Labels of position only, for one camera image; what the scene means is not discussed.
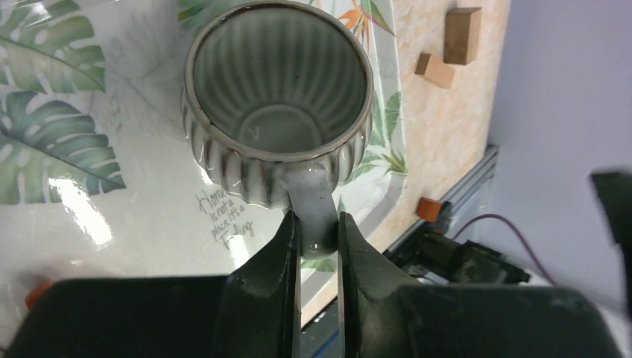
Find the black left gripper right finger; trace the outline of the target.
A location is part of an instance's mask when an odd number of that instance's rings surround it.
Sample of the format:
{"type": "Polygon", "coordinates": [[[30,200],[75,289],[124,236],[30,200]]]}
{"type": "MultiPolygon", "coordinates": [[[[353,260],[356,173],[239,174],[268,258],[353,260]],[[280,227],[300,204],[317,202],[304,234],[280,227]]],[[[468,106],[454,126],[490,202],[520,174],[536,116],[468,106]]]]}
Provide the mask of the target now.
{"type": "Polygon", "coordinates": [[[426,285],[338,225],[343,357],[620,357],[595,304],[565,287],[426,285]]]}

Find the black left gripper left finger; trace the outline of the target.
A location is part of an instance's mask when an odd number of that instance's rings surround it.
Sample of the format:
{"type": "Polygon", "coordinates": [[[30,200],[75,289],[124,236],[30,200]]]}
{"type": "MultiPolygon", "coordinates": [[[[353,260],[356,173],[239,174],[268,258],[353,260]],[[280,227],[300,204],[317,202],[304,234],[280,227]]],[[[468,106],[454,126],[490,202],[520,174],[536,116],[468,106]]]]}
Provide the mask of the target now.
{"type": "Polygon", "coordinates": [[[62,280],[7,357],[298,357],[300,221],[228,275],[62,280]]]}

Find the grey striped ribbed cup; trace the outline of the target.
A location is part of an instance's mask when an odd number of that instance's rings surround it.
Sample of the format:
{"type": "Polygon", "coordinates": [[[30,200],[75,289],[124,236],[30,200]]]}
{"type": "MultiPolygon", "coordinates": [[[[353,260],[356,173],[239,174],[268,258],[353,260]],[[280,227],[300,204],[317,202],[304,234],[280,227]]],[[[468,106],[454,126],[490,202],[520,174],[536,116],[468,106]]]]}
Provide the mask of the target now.
{"type": "Polygon", "coordinates": [[[208,178],[247,204],[293,212],[300,252],[338,248],[332,194],[368,146],[373,70],[352,33],[296,1],[233,5],[186,57],[181,113],[208,178]]]}

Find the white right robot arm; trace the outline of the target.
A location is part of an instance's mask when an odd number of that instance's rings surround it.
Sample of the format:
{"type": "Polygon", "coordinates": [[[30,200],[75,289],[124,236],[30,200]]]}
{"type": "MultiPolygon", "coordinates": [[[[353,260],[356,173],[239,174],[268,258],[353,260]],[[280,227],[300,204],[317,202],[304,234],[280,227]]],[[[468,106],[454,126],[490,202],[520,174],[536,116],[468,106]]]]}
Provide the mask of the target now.
{"type": "Polygon", "coordinates": [[[625,268],[625,296],[631,316],[631,173],[598,170],[590,174],[614,242],[619,246],[625,268]]]}

